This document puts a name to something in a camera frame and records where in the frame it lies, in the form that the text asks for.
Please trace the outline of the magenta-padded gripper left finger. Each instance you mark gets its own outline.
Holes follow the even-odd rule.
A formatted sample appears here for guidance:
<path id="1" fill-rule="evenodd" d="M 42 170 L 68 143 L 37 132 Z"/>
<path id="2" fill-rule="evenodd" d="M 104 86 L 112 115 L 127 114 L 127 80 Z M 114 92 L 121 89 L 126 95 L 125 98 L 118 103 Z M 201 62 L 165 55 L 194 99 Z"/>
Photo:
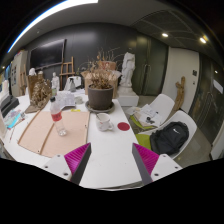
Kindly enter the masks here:
<path id="1" fill-rule="evenodd" d="M 42 166 L 42 169 L 79 185 L 90 155 L 91 144 L 87 143 L 65 155 L 55 155 Z"/>

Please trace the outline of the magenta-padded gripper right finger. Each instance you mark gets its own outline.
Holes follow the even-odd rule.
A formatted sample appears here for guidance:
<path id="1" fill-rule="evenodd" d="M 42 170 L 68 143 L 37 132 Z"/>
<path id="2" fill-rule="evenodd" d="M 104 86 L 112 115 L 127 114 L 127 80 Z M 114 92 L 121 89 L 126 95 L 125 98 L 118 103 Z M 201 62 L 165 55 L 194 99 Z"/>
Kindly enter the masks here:
<path id="1" fill-rule="evenodd" d="M 132 145 L 132 154 L 143 185 L 150 184 L 182 169 L 167 154 L 158 155 L 136 143 Z"/>

